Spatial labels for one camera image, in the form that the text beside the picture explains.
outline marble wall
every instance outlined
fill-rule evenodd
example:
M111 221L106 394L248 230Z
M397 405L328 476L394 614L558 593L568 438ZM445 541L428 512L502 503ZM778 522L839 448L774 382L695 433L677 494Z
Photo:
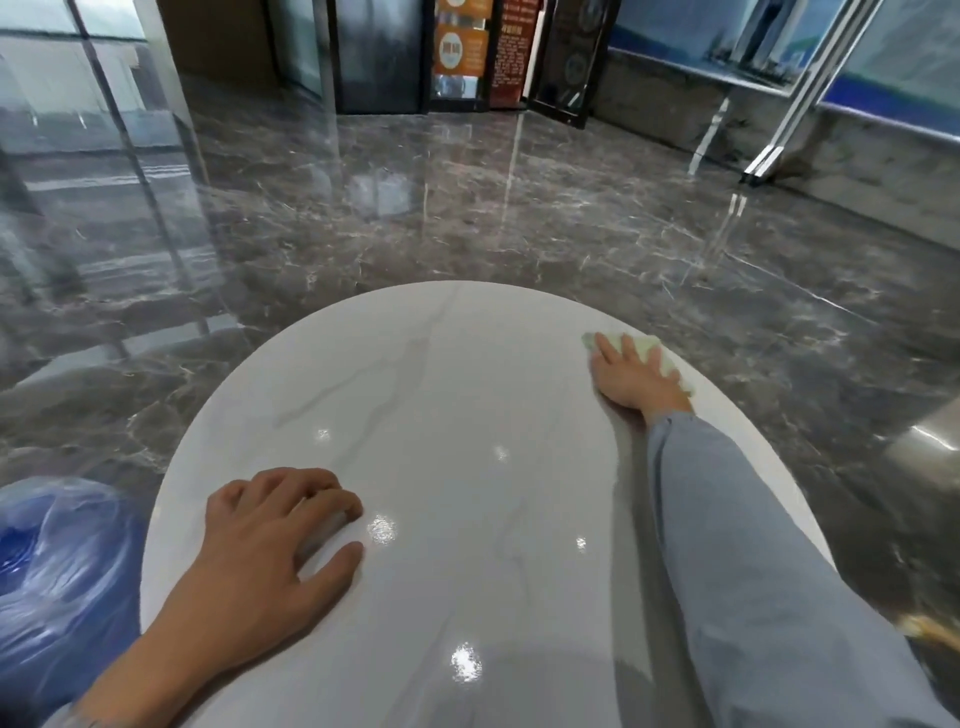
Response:
M818 109L775 182L960 249L960 145Z
M729 107L702 148L724 99ZM612 52L597 92L598 119L742 171L787 109L781 96L730 86ZM953 248L960 248L960 146L836 111L801 124L774 183Z

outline light blue sleeve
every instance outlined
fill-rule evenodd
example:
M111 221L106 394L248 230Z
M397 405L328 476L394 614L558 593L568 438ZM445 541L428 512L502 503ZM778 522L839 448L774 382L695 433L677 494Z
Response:
M663 560L718 728L956 728L906 639L730 438L674 413L648 448Z

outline white marble tabletop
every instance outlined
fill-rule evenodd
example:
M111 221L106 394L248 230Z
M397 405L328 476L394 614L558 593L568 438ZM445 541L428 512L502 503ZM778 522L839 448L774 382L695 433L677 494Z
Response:
M638 333L524 288L416 283L314 313L233 372L163 480L142 624L196 555L205 499L234 478L329 468L366 513L304 572L347 541L368 551L317 629L190 721L603 728L641 717L656 683L631 516L642 473L637 435L590 383L582 336L595 330ZM743 448L830 559L763 436L673 358L698 414Z

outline gray marble floor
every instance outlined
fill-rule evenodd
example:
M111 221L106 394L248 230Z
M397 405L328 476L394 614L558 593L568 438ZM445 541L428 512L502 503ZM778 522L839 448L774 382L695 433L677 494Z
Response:
M192 417L278 331L382 286L495 280L660 336L767 436L865 598L960 618L960 254L691 176L597 121L188 91L187 153L0 158L0 483L78 473L147 510ZM960 659L916 646L960 711Z

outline blue plastic bag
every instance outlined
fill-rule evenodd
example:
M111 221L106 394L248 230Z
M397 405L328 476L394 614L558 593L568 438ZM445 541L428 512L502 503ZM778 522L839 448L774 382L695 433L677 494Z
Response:
M92 480L0 488L0 724L41 724L139 636L145 535L132 505Z

